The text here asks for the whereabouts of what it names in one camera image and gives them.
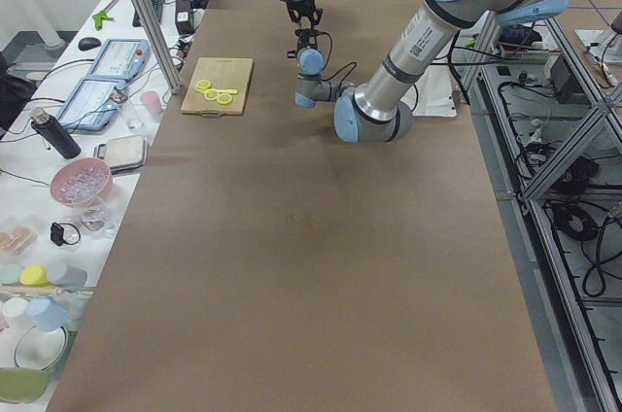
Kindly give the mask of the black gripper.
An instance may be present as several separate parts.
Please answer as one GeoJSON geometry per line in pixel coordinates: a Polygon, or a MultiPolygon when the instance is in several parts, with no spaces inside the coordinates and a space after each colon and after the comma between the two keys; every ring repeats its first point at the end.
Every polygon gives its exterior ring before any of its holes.
{"type": "Polygon", "coordinates": [[[311,26],[320,24],[323,10],[316,7],[315,0],[287,0],[286,5],[292,23],[301,24],[307,18],[311,26]]]}

